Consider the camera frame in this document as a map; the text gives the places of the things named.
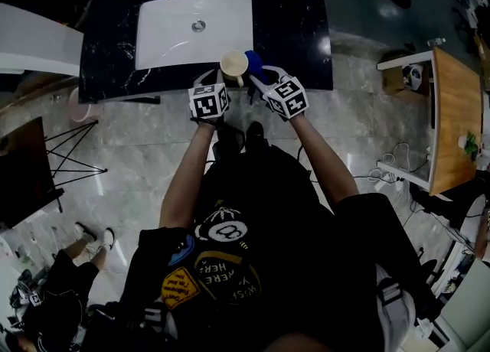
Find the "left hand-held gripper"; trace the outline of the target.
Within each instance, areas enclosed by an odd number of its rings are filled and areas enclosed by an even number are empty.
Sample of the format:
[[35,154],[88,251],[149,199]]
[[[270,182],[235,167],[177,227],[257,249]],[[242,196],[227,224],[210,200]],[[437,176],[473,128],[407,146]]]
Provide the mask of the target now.
[[217,69],[215,84],[202,86],[203,81],[213,73],[209,70],[200,75],[188,90],[189,107],[194,118],[216,119],[229,108],[230,98],[221,69]]

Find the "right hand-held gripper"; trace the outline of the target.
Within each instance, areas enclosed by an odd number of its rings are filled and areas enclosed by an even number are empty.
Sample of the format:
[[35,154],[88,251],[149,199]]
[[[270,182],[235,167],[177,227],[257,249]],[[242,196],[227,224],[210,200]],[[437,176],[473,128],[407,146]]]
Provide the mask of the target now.
[[264,95],[272,111],[289,120],[303,114],[309,108],[305,89],[296,77],[289,75],[281,67],[270,65],[263,65],[262,72],[265,76],[264,81],[253,74],[250,74],[249,78]]

